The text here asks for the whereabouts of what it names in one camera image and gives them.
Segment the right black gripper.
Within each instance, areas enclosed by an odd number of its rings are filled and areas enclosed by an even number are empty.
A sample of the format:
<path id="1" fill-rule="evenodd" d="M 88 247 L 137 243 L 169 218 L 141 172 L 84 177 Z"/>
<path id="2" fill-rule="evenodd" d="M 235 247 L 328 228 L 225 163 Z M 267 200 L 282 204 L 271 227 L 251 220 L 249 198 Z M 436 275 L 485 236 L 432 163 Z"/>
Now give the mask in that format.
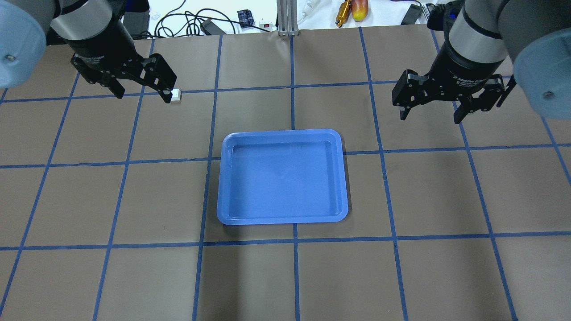
<path id="1" fill-rule="evenodd" d="M 404 121 L 412 108 L 432 101 L 459 101 L 453 118 L 455 124 L 476 111 L 489 111 L 505 93 L 501 62 L 479 63 L 461 56 L 450 43 L 440 47 L 434 63 L 425 75 L 406 69 L 392 90 L 392 104 Z M 472 94 L 482 90 L 478 97 Z"/>

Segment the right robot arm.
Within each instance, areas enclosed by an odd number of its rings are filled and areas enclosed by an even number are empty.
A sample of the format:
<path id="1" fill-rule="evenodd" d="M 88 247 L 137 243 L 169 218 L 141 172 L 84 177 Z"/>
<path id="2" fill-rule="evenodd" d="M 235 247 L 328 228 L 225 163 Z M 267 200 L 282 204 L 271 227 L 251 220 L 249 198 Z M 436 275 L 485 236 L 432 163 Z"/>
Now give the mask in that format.
<path id="1" fill-rule="evenodd" d="M 538 115 L 570 118 L 568 0 L 453 0 L 430 10 L 427 27 L 442 31 L 444 43 L 428 73 L 407 69 L 394 86 L 401 120 L 442 100 L 459 102 L 459 124 L 500 107 L 515 86 Z"/>

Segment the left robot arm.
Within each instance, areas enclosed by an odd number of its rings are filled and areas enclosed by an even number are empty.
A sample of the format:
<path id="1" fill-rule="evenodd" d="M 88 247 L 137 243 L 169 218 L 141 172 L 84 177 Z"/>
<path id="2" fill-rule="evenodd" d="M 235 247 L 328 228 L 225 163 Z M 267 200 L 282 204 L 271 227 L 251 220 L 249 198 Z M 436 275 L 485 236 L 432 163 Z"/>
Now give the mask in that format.
<path id="1" fill-rule="evenodd" d="M 43 56 L 50 30 L 74 52 L 71 64 L 90 84 L 123 98 L 120 80 L 155 90 L 165 103 L 173 99 L 177 75 L 158 53 L 145 58 L 107 0 L 3 0 L 0 4 L 1 87 L 30 78 Z"/>

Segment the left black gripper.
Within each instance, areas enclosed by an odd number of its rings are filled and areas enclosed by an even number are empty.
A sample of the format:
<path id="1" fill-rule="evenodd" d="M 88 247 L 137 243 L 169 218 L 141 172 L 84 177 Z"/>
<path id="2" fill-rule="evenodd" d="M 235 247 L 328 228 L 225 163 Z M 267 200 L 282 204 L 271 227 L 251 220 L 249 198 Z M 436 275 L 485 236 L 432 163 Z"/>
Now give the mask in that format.
<path id="1" fill-rule="evenodd" d="M 125 88 L 119 80 L 126 79 L 150 87 L 165 103 L 171 103 L 177 75 L 161 54 L 152 53 L 148 58 L 139 55 L 119 19 L 110 20 L 96 35 L 64 41 L 74 51 L 71 64 L 86 82 L 100 84 L 122 99 Z"/>

